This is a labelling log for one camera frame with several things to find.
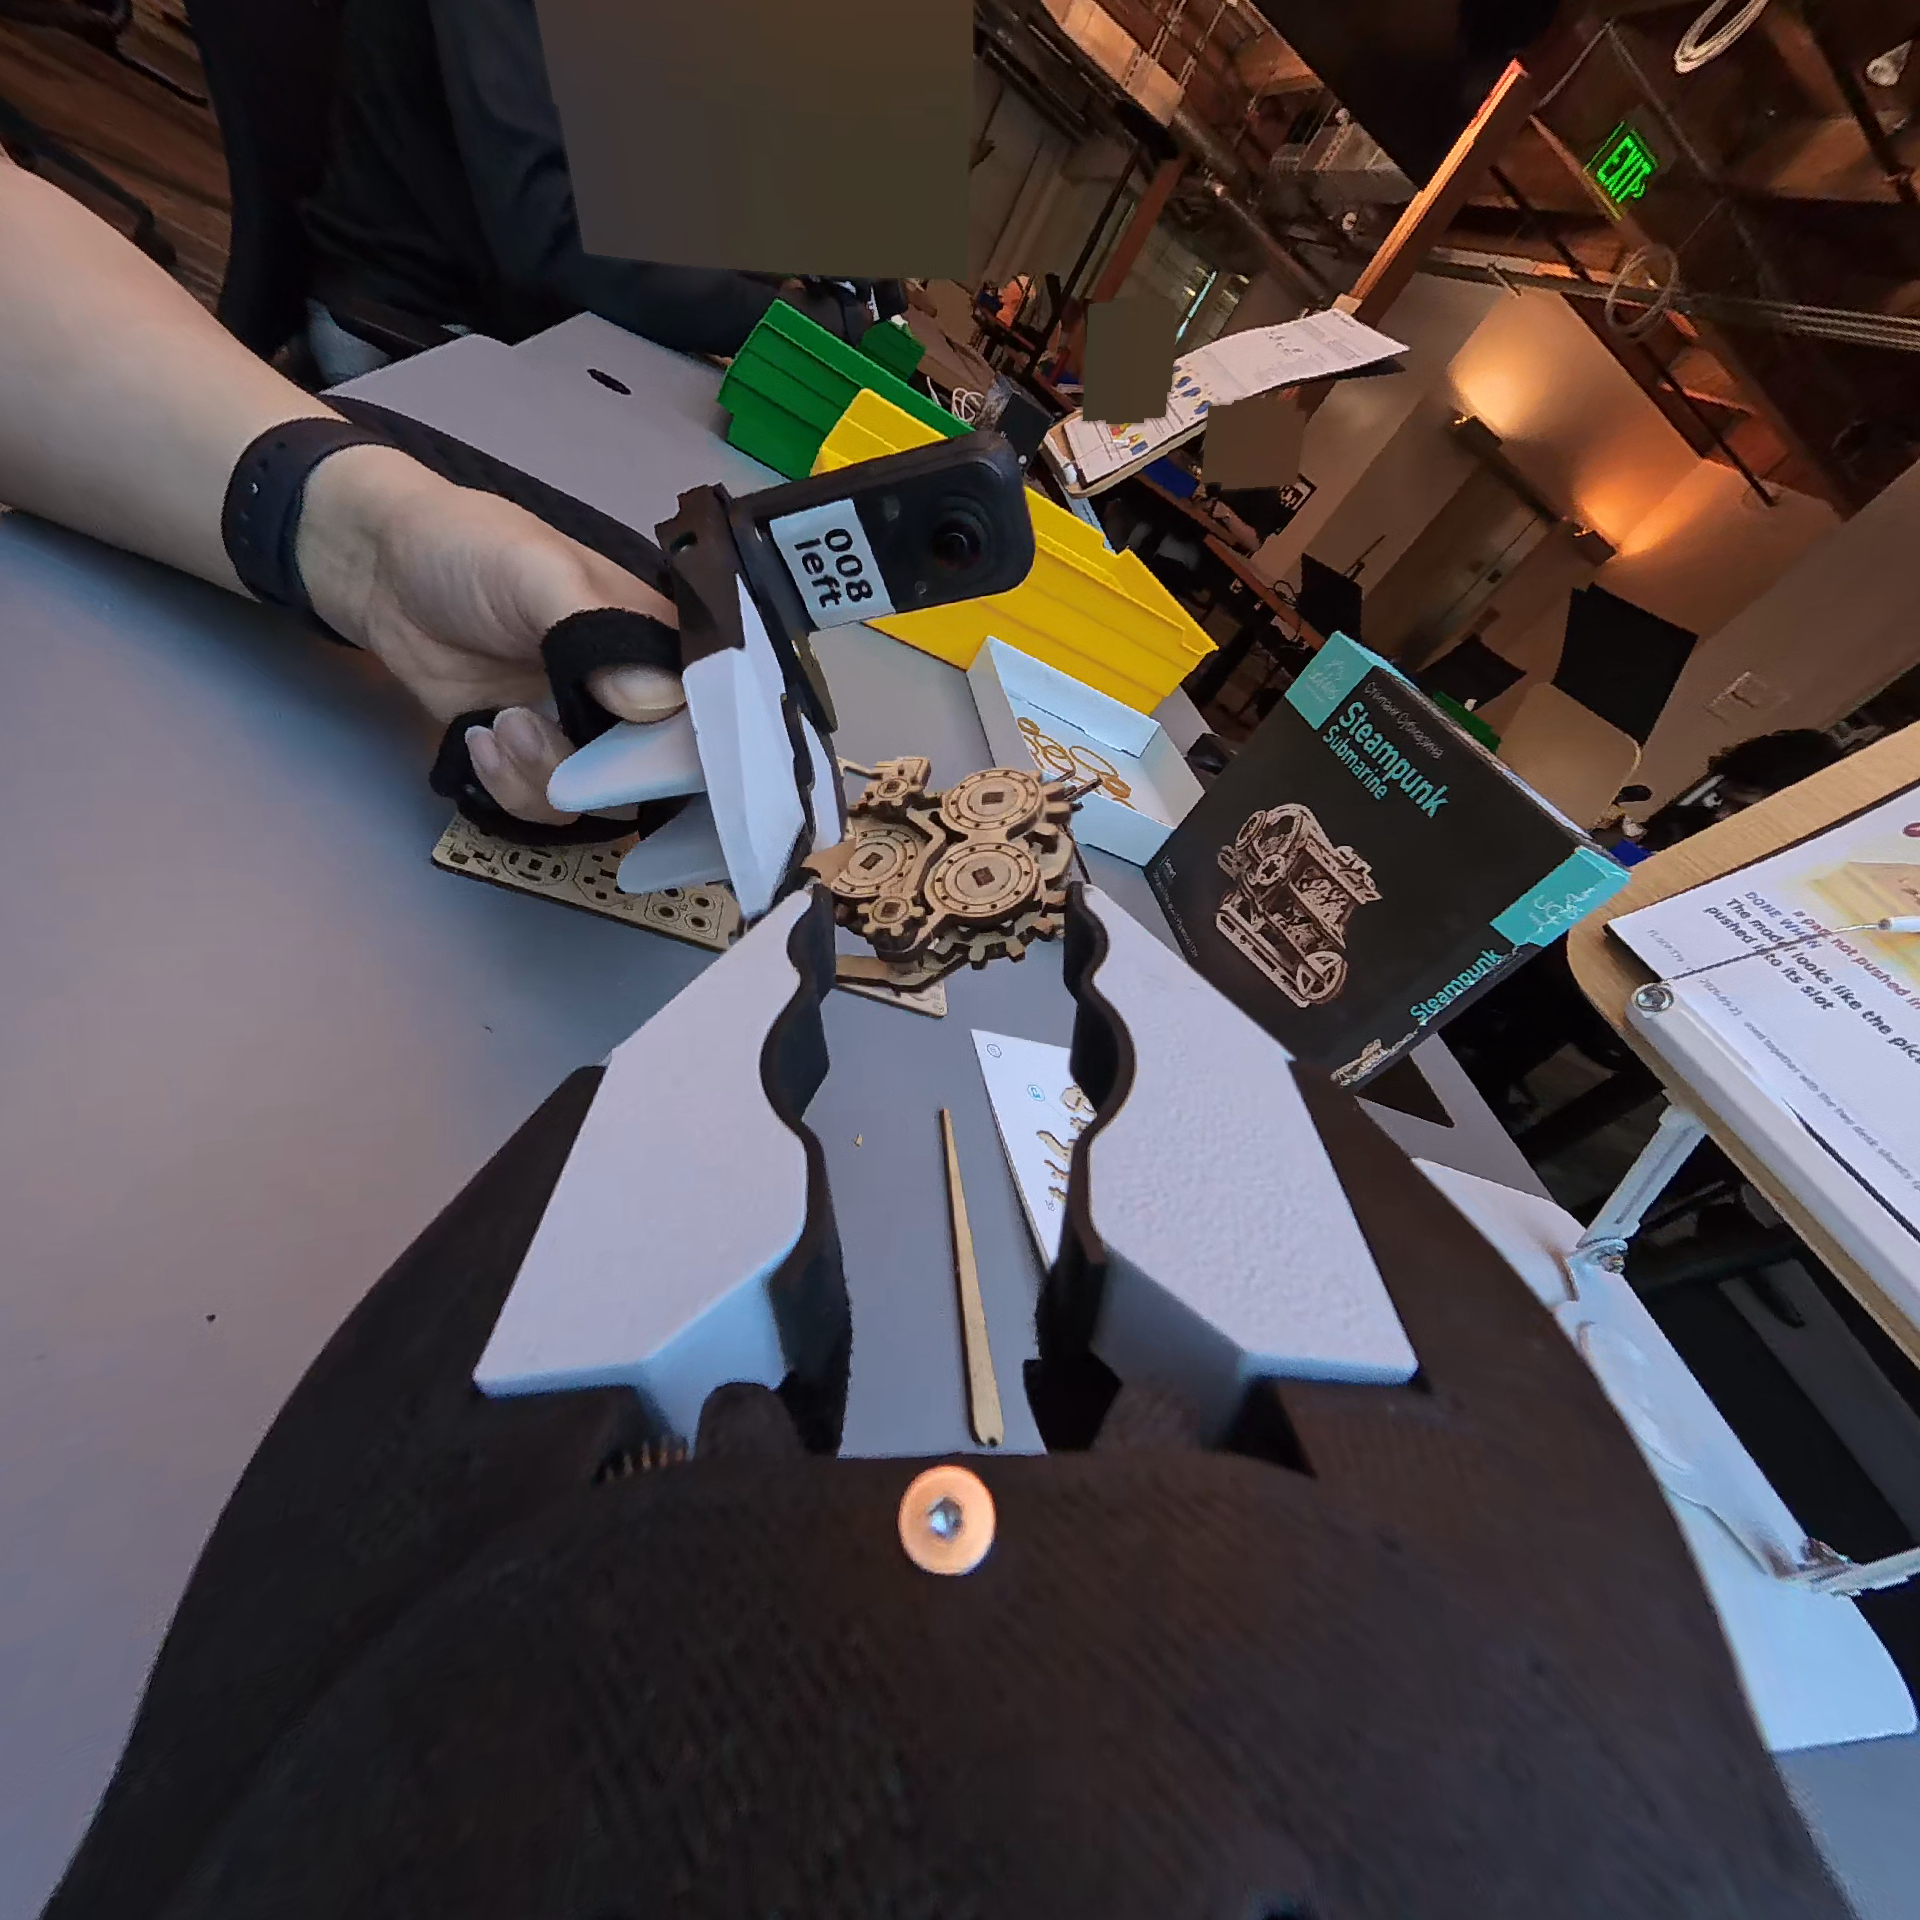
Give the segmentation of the wooden clipboard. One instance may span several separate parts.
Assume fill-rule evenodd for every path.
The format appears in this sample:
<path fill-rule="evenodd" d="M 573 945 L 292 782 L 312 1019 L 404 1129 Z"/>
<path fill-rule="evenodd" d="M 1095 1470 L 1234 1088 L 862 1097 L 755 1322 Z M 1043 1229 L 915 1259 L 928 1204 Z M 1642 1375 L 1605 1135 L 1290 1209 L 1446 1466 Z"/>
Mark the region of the wooden clipboard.
<path fill-rule="evenodd" d="M 1614 923 L 1656 903 L 1717 884 L 1794 848 L 1874 805 L 1917 789 L 1918 729 L 1894 733 L 1730 820 L 1656 853 L 1629 879 L 1606 916 L 1569 934 L 1569 966 L 1583 997 L 1655 1072 L 1664 1111 L 1652 1140 L 1586 1226 L 1572 1274 L 1621 1277 L 1644 1215 L 1702 1140 L 1717 1144 L 1909 1361 L 1918 1359 L 1917 1237 L 1820 1147 L 1694 1013 L 1638 1010 L 1655 968 L 1614 934 Z"/>

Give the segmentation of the hanging printed paper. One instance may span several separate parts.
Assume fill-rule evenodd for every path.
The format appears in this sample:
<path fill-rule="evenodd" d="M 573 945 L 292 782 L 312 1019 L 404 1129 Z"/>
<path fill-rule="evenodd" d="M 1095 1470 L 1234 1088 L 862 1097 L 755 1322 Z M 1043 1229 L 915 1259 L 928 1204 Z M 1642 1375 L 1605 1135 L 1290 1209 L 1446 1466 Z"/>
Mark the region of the hanging printed paper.
<path fill-rule="evenodd" d="M 1210 405 L 1231 407 L 1316 380 L 1347 379 L 1394 363 L 1404 350 L 1407 344 L 1333 308 L 1223 334 L 1183 354 L 1176 366 Z"/>

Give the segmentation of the pale chair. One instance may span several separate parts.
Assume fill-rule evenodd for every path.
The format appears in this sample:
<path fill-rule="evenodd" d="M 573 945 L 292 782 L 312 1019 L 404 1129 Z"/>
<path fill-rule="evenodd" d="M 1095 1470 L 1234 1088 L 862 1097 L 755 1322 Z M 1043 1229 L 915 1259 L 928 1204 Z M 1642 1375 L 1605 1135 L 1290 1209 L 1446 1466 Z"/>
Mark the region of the pale chair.
<path fill-rule="evenodd" d="M 1641 743 L 1554 684 L 1529 686 L 1499 749 L 1513 777 L 1580 830 L 1611 816 L 1641 757 Z"/>

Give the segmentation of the printed paper sheet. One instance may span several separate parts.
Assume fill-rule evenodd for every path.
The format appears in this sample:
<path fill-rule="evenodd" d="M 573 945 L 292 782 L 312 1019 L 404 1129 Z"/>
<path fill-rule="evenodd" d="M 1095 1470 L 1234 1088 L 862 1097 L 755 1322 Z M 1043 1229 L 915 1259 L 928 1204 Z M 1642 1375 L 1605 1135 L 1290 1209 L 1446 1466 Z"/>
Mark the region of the printed paper sheet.
<path fill-rule="evenodd" d="M 1612 932 L 1911 1230 L 1918 1226 L 1917 787 Z"/>

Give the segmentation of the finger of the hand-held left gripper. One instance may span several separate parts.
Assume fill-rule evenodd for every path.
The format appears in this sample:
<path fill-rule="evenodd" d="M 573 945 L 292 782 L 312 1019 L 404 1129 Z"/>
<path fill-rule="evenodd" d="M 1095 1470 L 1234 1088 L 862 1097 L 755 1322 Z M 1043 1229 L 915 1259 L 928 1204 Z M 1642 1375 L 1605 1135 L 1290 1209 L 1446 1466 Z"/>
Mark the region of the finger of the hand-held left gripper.
<path fill-rule="evenodd" d="M 805 848 L 795 853 L 795 874 L 815 855 L 836 848 L 847 838 L 847 792 L 839 757 L 829 735 L 821 733 L 802 707 L 795 704 L 790 721 L 801 743 L 797 782 L 806 810 Z"/>
<path fill-rule="evenodd" d="M 811 853 L 812 816 L 784 664 L 741 579 L 682 580 L 682 654 L 718 846 L 741 914 L 757 920 Z"/>

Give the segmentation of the laser-cut wooden parts sheet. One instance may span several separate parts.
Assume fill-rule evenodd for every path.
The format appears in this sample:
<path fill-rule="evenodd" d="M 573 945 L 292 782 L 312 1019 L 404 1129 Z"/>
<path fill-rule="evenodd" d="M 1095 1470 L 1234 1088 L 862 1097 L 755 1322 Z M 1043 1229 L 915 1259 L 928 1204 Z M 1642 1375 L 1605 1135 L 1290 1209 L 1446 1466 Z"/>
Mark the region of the laser-cut wooden parts sheet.
<path fill-rule="evenodd" d="M 433 864 L 511 894 L 566 906 L 622 927 L 725 952 L 743 932 L 732 890 L 723 882 L 630 894 L 618 868 L 638 838 L 632 833 L 566 846 L 522 846 L 455 816 L 433 848 Z"/>

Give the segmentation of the wooden gear assembly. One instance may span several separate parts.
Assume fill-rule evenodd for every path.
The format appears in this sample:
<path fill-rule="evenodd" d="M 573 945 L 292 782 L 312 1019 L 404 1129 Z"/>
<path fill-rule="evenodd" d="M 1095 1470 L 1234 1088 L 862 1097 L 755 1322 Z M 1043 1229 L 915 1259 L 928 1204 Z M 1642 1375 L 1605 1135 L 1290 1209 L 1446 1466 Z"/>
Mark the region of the wooden gear assembly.
<path fill-rule="evenodd" d="M 1062 936 L 1076 789 L 989 768 L 935 791 L 924 757 L 839 768 L 869 785 L 844 841 L 806 866 L 876 959 L 947 977 Z"/>

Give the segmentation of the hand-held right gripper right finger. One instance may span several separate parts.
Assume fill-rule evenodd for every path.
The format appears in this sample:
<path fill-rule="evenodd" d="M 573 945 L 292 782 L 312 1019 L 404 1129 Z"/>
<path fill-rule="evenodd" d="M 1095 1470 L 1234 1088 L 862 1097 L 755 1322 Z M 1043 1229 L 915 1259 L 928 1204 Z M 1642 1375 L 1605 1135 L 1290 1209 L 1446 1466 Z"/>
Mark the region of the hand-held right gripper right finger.
<path fill-rule="evenodd" d="M 1258 1381 L 1404 1385 L 1419 1357 L 1290 1054 L 1109 892 L 1069 890 L 1070 1147 L 1027 1399 L 1085 1451 L 1118 1392 L 1229 1439 Z"/>

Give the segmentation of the white panel with oval hole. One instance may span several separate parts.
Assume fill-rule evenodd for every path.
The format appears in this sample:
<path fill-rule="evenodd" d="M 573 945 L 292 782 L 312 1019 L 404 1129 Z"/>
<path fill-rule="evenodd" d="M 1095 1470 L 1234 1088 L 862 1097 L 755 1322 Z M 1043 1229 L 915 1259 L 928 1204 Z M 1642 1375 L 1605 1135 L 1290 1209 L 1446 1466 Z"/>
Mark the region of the white panel with oval hole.
<path fill-rule="evenodd" d="M 519 346 L 453 340 L 326 398 L 423 420 L 653 535 L 692 488 L 743 496 L 782 483 L 727 443 L 720 380 L 701 358 L 577 315 Z"/>

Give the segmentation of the green exit sign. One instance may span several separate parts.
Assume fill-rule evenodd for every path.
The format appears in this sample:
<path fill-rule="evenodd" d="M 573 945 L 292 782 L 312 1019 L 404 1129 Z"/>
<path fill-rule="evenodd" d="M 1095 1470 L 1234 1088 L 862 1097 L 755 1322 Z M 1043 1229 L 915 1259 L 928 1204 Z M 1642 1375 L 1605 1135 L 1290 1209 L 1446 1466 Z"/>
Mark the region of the green exit sign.
<path fill-rule="evenodd" d="M 1644 130 L 1635 117 L 1623 117 L 1601 136 L 1583 164 L 1583 180 L 1594 204 L 1617 225 L 1635 219 L 1669 173 L 1669 144 Z"/>

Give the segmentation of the black puzzle box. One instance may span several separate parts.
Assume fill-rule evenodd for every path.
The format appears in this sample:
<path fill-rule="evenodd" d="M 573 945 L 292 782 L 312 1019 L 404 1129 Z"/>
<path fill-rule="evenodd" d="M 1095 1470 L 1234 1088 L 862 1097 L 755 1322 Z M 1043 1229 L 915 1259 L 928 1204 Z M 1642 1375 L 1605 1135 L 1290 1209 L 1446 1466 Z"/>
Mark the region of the black puzzle box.
<path fill-rule="evenodd" d="M 1629 882 L 1612 853 L 1342 635 L 1144 872 L 1192 966 L 1347 1088 Z"/>

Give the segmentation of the wooden stick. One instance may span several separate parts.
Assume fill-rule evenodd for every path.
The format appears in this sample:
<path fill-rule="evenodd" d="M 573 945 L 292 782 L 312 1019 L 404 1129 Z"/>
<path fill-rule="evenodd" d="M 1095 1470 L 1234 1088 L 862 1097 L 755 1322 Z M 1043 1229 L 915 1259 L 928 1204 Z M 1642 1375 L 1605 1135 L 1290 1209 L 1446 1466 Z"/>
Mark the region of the wooden stick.
<path fill-rule="evenodd" d="M 966 1373 L 968 1420 L 973 1439 L 983 1448 L 1004 1444 L 1006 1426 L 997 1385 L 986 1300 L 983 1294 L 978 1256 L 966 1207 L 963 1167 L 948 1108 L 939 1111 L 945 1183 L 948 1199 L 948 1229 L 952 1246 L 958 1327 Z"/>

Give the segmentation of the white cardboard tray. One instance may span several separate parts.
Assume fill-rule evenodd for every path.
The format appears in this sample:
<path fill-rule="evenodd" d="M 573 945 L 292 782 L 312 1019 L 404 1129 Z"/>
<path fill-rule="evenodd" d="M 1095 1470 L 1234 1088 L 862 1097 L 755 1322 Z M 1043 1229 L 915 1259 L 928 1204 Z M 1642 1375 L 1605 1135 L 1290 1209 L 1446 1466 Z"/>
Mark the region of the white cardboard tray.
<path fill-rule="evenodd" d="M 1150 714 L 995 636 L 975 657 L 968 682 L 997 766 L 1078 791 L 1072 833 L 1082 848 L 1146 866 L 1202 800 L 1204 789 L 1189 759 Z M 1023 714 L 1061 743 L 1087 745 L 1109 757 L 1131 782 L 1132 807 L 1116 805 L 1097 789 L 1048 779 L 1019 730 Z"/>

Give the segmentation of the colourful printed paper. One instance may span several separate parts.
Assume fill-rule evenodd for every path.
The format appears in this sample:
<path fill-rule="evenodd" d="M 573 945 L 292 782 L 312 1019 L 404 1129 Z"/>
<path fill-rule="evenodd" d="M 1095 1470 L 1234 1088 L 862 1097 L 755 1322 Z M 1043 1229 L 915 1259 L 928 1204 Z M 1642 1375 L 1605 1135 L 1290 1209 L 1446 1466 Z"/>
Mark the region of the colourful printed paper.
<path fill-rule="evenodd" d="M 1093 422 L 1080 412 L 1045 436 L 1045 452 L 1074 498 L 1093 498 L 1204 434 L 1210 400 L 1146 422 Z"/>

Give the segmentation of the yellow plastic bin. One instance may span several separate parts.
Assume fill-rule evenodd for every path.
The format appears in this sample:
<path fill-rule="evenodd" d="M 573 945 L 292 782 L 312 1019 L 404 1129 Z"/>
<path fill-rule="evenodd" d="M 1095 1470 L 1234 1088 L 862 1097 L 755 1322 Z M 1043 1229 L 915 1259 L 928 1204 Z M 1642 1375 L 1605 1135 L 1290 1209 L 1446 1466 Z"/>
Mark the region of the yellow plastic bin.
<path fill-rule="evenodd" d="M 819 446 L 811 475 L 885 461 L 973 432 L 941 407 L 926 412 L 928 419 L 923 419 L 873 389 L 859 390 Z"/>
<path fill-rule="evenodd" d="M 1037 559 L 1021 589 L 875 620 L 875 631 L 958 668 L 997 638 L 1142 714 L 1214 652 L 1135 552 L 1046 496 L 1027 496 Z"/>

